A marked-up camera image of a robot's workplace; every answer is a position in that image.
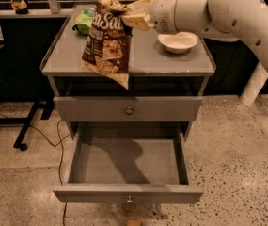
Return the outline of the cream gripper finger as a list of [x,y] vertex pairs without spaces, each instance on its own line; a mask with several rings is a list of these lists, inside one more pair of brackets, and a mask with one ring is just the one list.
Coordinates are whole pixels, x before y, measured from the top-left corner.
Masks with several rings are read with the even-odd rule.
[[134,12],[139,9],[147,9],[154,0],[137,0],[126,6],[128,12]]
[[121,19],[127,26],[141,31],[148,31],[155,27],[155,24],[151,20],[150,14],[147,11],[124,13],[121,16]]

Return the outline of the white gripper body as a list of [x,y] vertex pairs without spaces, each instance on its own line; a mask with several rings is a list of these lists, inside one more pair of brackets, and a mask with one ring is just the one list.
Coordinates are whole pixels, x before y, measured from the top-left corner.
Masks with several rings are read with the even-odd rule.
[[153,0],[150,5],[150,20],[160,34],[177,34],[175,9],[178,0]]

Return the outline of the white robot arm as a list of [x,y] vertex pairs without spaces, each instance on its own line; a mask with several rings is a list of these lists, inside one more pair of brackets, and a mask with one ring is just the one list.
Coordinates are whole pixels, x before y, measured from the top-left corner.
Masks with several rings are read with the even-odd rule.
[[121,15],[129,27],[161,34],[192,32],[243,42],[268,73],[268,6],[264,0],[138,0]]

